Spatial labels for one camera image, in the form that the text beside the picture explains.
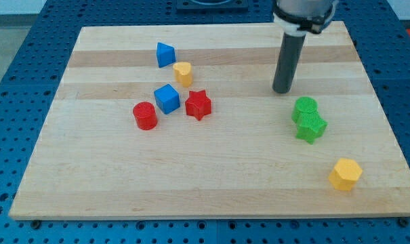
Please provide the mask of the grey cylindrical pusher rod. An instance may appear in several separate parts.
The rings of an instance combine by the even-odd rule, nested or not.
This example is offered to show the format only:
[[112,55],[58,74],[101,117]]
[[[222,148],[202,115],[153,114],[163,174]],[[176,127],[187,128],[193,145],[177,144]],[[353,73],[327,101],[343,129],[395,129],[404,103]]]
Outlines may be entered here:
[[272,84],[273,90],[278,94],[286,94],[291,89],[305,37],[287,33],[283,35]]

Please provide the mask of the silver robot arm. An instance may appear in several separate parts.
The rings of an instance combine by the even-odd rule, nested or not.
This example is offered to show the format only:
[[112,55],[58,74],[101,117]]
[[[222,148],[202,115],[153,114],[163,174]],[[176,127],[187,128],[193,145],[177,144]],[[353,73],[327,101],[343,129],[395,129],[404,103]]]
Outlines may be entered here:
[[338,3],[338,0],[275,1],[275,20],[283,29],[272,83],[276,93],[290,91],[306,35],[321,34],[331,24]]

